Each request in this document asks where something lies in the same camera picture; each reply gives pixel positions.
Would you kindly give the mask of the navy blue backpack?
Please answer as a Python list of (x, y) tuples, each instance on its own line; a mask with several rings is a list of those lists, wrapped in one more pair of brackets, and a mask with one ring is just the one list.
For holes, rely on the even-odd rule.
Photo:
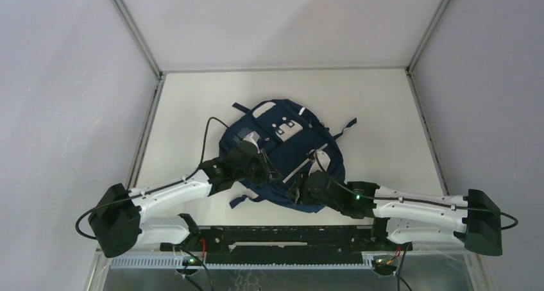
[(315, 150), (329, 155), (327, 172), (344, 181), (346, 169), (337, 144), (342, 134), (331, 134), (314, 113), (289, 99), (270, 99), (252, 109), (239, 103), (233, 106), (243, 112), (243, 116), (223, 133), (219, 140), (219, 154), (226, 155), (242, 137), (255, 131), (260, 136), (259, 147), (283, 177), (259, 188), (248, 188), (256, 193), (251, 201), (268, 201), (304, 213), (317, 213), (324, 209), (325, 206), (296, 205), (287, 197), (287, 191), (301, 173), (310, 171), (310, 156)]

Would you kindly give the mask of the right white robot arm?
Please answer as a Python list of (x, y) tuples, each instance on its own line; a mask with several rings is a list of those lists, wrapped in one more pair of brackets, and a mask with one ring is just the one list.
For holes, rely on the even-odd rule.
[(371, 232), (380, 250), (409, 242), (450, 243), (485, 255), (501, 256), (500, 208), (481, 190), (467, 195), (425, 195), (376, 183), (341, 183), (323, 171), (302, 174), (287, 191), (300, 205), (321, 205), (353, 219), (372, 218), (385, 225)]

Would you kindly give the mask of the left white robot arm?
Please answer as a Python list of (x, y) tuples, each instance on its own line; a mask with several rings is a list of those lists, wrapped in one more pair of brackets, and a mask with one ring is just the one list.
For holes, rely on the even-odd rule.
[(189, 214), (174, 214), (177, 206), (228, 190), (236, 182), (264, 185), (281, 177), (263, 150), (243, 141), (170, 183), (129, 190), (120, 183), (111, 186), (87, 214), (88, 223), (107, 258), (147, 244), (178, 244), (191, 251), (200, 244), (198, 225)]

